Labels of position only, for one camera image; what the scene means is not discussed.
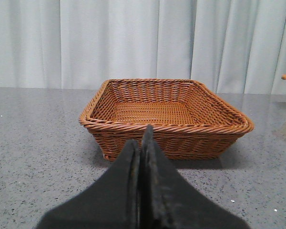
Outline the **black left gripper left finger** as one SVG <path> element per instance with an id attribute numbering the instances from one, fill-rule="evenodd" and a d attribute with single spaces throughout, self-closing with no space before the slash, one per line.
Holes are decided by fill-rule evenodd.
<path id="1" fill-rule="evenodd" d="M 110 168 L 90 187 L 48 211 L 39 229 L 137 229 L 140 150 L 126 141 Z"/>

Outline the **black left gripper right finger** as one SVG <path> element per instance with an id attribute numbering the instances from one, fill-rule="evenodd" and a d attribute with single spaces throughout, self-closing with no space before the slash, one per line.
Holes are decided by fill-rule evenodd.
<path id="1" fill-rule="evenodd" d="M 140 155 L 142 229 L 247 229 L 249 225 L 191 186 L 166 158 L 148 125 Z"/>

